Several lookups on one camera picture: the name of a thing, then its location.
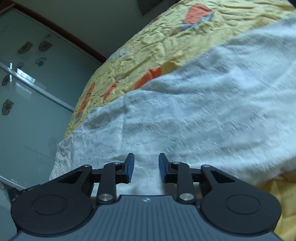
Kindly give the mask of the yellow floral bedspread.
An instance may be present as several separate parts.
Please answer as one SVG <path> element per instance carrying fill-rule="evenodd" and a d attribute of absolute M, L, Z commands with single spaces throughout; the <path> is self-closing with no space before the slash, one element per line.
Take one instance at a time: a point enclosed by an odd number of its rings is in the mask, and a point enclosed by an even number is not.
<path fill-rule="evenodd" d="M 94 72 L 76 104 L 64 139 L 93 109 L 176 71 L 215 46 L 292 14 L 295 15 L 295 8 L 288 1 L 178 2 L 135 34 Z M 265 190 L 262 183 L 256 185 Z M 274 196 L 282 207 L 276 234 L 283 240 L 295 240 L 295 190 Z"/>

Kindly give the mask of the dark padded headboard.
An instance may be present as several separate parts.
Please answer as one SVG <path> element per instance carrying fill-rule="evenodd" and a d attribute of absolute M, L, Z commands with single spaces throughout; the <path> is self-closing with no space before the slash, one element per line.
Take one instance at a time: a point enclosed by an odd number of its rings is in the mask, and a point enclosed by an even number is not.
<path fill-rule="evenodd" d="M 148 14 L 151 11 L 164 12 L 179 0 L 137 0 L 137 6 L 142 16 Z"/>

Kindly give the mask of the white textured pants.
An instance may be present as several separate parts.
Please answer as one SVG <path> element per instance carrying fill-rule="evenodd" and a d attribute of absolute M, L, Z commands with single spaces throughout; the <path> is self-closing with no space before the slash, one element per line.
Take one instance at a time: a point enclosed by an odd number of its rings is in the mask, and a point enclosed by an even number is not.
<path fill-rule="evenodd" d="M 251 30 L 93 109 L 50 178 L 135 156 L 119 194 L 160 195 L 158 155 L 212 165 L 274 195 L 295 190 L 295 15 Z"/>

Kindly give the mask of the frosted glass wardrobe door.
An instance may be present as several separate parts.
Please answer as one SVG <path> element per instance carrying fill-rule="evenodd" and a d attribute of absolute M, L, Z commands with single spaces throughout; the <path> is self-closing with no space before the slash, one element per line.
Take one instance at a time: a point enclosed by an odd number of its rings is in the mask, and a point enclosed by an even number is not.
<path fill-rule="evenodd" d="M 74 107 L 100 62 L 10 7 L 1 11 L 1 240 L 16 229 L 9 185 L 45 183 Z"/>

